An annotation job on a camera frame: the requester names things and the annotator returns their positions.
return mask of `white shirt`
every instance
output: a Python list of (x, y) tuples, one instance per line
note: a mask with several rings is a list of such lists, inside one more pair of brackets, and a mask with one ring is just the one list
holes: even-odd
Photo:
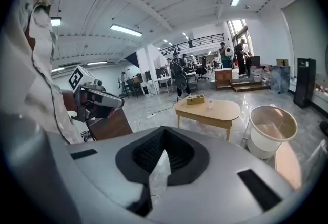
[[(14, 0), (0, 33), (0, 108), (39, 123), (66, 142), (83, 142), (68, 116), (60, 88), (51, 79), (57, 36), (52, 31), (52, 0)], [(30, 47), (24, 32), (35, 39)]]
[(250, 51), (248, 49), (248, 45), (247, 44), (243, 44), (242, 46), (242, 50), (244, 51), (244, 53), (248, 54)]

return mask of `wooden cabinet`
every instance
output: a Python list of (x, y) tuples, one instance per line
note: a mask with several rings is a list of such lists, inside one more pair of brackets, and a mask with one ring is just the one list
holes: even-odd
[(216, 89), (231, 88), (232, 84), (232, 69), (215, 70)]
[(115, 110), (110, 118), (88, 121), (89, 131), (96, 140), (105, 140), (132, 134), (131, 127), (122, 108)]

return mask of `window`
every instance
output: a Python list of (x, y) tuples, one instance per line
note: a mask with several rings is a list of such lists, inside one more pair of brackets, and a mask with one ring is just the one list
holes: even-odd
[(232, 20), (232, 24), (235, 28), (236, 33), (238, 33), (243, 27), (241, 24), (241, 20)]
[(246, 44), (244, 45), (244, 51), (250, 52), (254, 56), (253, 45), (250, 33), (248, 31), (248, 27), (246, 21), (244, 19), (241, 20), (232, 20), (228, 21), (228, 26), (230, 30), (230, 34), (232, 37), (233, 45), (236, 46), (242, 39), (245, 40)]
[(234, 28), (232, 27), (231, 21), (228, 21), (228, 23), (229, 23), (229, 27), (230, 27), (231, 36), (234, 36), (235, 31), (234, 31)]

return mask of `stairs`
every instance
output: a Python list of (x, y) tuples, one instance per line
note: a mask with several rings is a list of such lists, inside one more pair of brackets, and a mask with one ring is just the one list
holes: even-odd
[(269, 89), (270, 86), (263, 86), (262, 82), (255, 82), (247, 80), (236, 79), (238, 81), (232, 80), (232, 89), (235, 92), (247, 92), (247, 91), (255, 91), (262, 89)]

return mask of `backpack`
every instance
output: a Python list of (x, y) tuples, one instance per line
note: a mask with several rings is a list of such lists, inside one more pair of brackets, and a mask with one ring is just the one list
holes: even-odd
[(184, 74), (184, 69), (179, 62), (180, 58), (173, 59), (172, 72), (174, 76), (179, 76)]

